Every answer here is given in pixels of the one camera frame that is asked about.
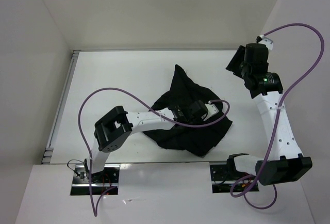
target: white wall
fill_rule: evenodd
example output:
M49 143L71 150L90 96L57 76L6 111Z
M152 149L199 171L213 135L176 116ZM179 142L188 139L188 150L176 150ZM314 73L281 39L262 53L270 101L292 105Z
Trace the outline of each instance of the white wall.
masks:
M278 0L263 29L264 32L294 22L317 28L325 39L320 64L291 94L286 106L294 135L313 168L302 178L316 224L330 223L330 0ZM312 31L291 27L278 31L270 55L270 70L277 71L287 88L315 61L320 42Z
M122 164L118 195L101 199L96 218L89 196L70 196L72 176L66 165L35 165L16 224L314 224L299 181L278 185L276 204L260 211L213 194L207 162ZM259 189L248 198L266 206L273 187Z
M0 219L15 222L70 62L42 0L0 0Z
M44 0L72 49L237 47L276 0Z

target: black fabric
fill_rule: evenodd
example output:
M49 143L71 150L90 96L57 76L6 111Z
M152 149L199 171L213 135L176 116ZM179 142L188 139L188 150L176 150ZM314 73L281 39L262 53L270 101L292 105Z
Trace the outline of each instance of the black fabric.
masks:
M219 97L210 89L195 84L179 65L175 65L170 90L155 102L152 109L160 110L170 105L189 106L197 100L207 103L209 100L216 99ZM219 113L209 118L205 123L212 122L223 115L221 111L223 104L219 102L215 105ZM153 130L144 133L162 148L187 150L202 157L220 142L231 124L232 121L225 117L220 122L204 128L175 126L171 130Z

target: metal frame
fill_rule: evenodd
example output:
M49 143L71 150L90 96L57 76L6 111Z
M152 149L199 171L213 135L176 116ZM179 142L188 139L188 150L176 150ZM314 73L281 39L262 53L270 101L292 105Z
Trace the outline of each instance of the metal frame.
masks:
M60 123L60 121L62 119L64 106L65 106L65 103L67 101L67 97L68 97L68 94L69 94L70 85L71 85L71 81L72 81L72 78L73 78L74 70L76 68L79 52L80 52L80 50L74 50L73 53L72 53L71 63L70 63L70 66L69 66L67 77L65 79L65 84L64 84L64 87L63 87L63 90L62 90L60 102L58 103L58 106L57 106L53 126L52 126L51 132L49 134L49 138L48 138L46 148L54 148L54 146L52 144L52 140L54 138L54 135L56 135L56 133L58 132L58 124Z

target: white table surface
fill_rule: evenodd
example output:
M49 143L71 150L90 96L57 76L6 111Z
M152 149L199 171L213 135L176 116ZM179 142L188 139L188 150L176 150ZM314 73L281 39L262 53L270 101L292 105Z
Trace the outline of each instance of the white table surface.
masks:
M107 162L223 161L235 153L263 156L267 140L258 109L249 91L245 89L243 80L225 70L234 53L235 51L80 52L63 115L57 132L53 135L51 164L86 158L87 149L78 130L77 116L81 103L91 92L103 87L118 87L152 105L169 90L175 64L183 67L195 83L210 88L220 98L230 102L228 117L233 124L226 136L204 158L200 158L187 151L163 149L144 134L134 134L120 149L111 153ZM146 111L145 107L123 93L98 93L86 104L82 114L82 128L90 145L94 139L95 122L117 105L123 105L127 111Z
M101 200L96 218L89 196L70 196L72 177L66 165L34 166L16 224L314 224L300 181L278 185L275 205L256 210L243 198L213 194L205 162L121 165L118 195ZM273 187L247 197L268 205Z

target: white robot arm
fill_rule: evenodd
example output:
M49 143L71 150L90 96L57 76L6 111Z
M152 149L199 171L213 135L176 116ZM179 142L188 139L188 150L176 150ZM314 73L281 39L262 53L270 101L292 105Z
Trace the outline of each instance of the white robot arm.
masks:
M271 140L278 109L280 116L271 153L259 182L262 185L278 184L298 180L311 167L310 157L304 157L291 130L284 104L279 106L283 96L281 80L276 73L268 72L268 53L273 41L265 36L257 37L257 43L240 46L229 63L227 70L242 78L251 98L260 112L267 142ZM246 172L257 175L263 158L248 154L231 155L227 165L232 174Z
M206 121L219 111L214 104L196 101L187 109L176 106L173 109L156 111L171 120ZM148 112L126 112L117 106L95 124L95 140L92 147L92 173L96 175L104 170L106 160L111 152L119 149L128 136L149 130L170 130L175 123ZM85 167L89 169L91 158L88 157Z

